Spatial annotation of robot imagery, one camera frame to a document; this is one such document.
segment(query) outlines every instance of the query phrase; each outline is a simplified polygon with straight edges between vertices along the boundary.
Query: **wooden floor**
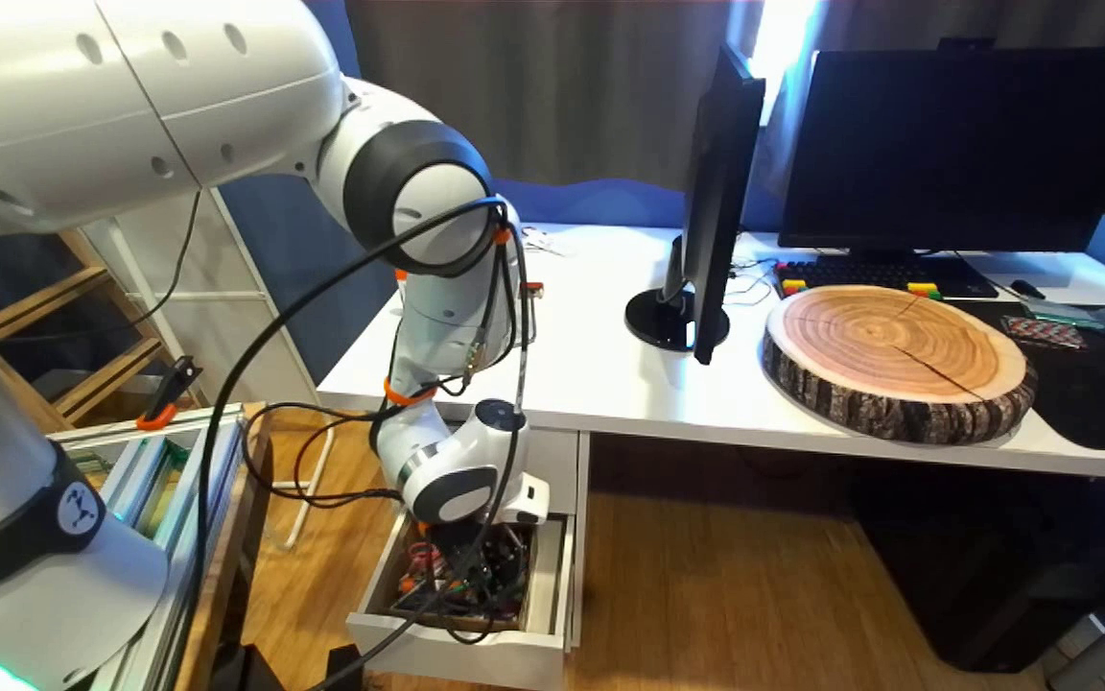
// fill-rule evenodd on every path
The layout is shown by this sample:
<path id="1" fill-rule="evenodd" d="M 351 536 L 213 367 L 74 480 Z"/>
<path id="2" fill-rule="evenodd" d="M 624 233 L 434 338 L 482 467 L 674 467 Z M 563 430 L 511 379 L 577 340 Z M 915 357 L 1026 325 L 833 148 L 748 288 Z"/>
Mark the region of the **wooden floor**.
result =
<path id="1" fill-rule="evenodd" d="M 280 471 L 306 425 L 280 425 Z M 338 438 L 328 490 L 371 486 L 365 433 Z M 316 516 L 280 548 L 296 508 L 271 504 L 245 640 L 285 687 L 321 678 L 344 646 L 390 508 Z M 590 480 L 585 646 L 577 691 L 1031 691 L 1020 674 L 939 663 L 847 517 L 824 461 L 599 442 Z M 465 685 L 371 674 L 375 691 L 465 691 Z"/>

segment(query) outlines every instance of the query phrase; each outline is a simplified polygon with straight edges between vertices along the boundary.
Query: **computer monitor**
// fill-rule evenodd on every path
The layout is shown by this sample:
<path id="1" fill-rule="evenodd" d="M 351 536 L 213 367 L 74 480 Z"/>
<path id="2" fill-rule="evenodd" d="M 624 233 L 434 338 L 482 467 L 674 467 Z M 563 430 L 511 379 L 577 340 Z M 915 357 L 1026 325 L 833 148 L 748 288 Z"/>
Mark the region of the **computer monitor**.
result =
<path id="1" fill-rule="evenodd" d="M 761 104 L 765 81 L 727 45 L 693 115 L 687 232 L 673 243 L 664 284 L 633 296 L 624 307 L 624 324 L 641 340 L 693 351 L 702 366 L 709 366 L 715 347 L 731 335 L 722 301 L 741 233 Z"/>
<path id="2" fill-rule="evenodd" d="M 816 55 L 780 247 L 1087 250 L 1105 50 Z"/>

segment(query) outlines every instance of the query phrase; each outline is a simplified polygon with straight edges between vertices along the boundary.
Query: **desk surface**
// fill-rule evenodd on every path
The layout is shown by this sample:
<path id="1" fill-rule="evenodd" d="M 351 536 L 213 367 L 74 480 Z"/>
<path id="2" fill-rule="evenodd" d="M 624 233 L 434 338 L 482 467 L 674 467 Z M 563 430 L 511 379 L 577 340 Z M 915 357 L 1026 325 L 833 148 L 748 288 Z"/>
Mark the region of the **desk surface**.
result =
<path id="1" fill-rule="evenodd" d="M 532 275 L 544 282 L 539 301 L 539 347 L 530 353 L 525 411 L 544 430 L 599 430 L 638 438 L 682 438 L 837 457 L 881 457 L 971 467 L 1026 467 L 1105 477 L 1105 450 L 1060 438 L 1035 411 L 982 445 L 906 445 L 843 430 L 786 401 L 761 367 L 761 335 L 780 305 L 761 269 L 731 284 L 731 338 L 715 366 L 692 353 L 664 353 L 624 331 L 628 296 L 660 284 L 673 232 L 638 228 L 540 228 L 530 247 Z M 766 238 L 745 238 L 741 252 L 777 259 Z M 1031 282 L 1060 305 L 1105 305 L 1105 264 L 1082 252 L 1012 252 L 971 259 L 976 269 L 1011 284 Z M 390 301 L 352 351 L 319 383 L 338 402 L 375 408 L 379 379 L 401 324 Z M 465 401 L 514 401 L 517 357 L 481 371 Z"/>

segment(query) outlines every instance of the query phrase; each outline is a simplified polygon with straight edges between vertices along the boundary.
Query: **white robotic arm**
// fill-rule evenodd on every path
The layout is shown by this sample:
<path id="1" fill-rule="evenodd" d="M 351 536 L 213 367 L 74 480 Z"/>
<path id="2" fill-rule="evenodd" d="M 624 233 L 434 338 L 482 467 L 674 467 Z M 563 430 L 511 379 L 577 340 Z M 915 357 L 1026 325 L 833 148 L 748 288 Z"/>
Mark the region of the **white robotic arm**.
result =
<path id="1" fill-rule="evenodd" d="M 303 5 L 0 0 L 0 233 L 48 233 L 251 174 L 306 175 L 367 250 L 490 192 L 471 142 L 420 104 L 340 77 Z M 390 371 L 390 401 L 410 408 L 379 425 L 375 450 L 407 508 L 429 521 L 481 516 L 496 495 L 539 495 L 530 516 L 550 500 L 550 486 L 517 480 L 500 486 L 525 425 L 511 402 L 481 402 L 452 433 L 425 401 L 429 389 L 496 366 L 517 331 L 505 311 L 482 324 L 500 293 L 521 293 L 514 259 L 503 262 L 511 282 L 490 282 L 490 262 L 444 273 L 496 232 L 496 215 L 481 209 L 386 252 L 410 269 Z M 62 486 L 62 453 L 3 393 L 0 430 L 3 534 L 37 495 Z M 3 609 L 54 600 L 62 573 L 32 581 L 44 568 L 0 568 L 7 667 L 62 687 L 138 630 L 167 573 L 159 553 L 127 534 L 104 517 L 85 548 L 62 555 L 64 576 L 99 581 L 81 589 L 81 607 L 62 622 L 91 626 L 74 646 L 27 646 L 48 640 L 54 603 L 17 617 Z"/>

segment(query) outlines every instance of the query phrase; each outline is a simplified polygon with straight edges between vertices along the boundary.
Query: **wood slice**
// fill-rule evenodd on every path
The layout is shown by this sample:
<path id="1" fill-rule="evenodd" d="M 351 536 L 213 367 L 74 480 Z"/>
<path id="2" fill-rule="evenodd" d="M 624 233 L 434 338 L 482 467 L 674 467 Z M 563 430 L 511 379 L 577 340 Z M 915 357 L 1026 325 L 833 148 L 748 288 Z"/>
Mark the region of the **wood slice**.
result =
<path id="1" fill-rule="evenodd" d="M 999 438 L 1035 393 L 1026 353 L 1003 331 L 947 305 L 862 284 L 780 305 L 761 362 L 798 402 L 890 442 Z"/>

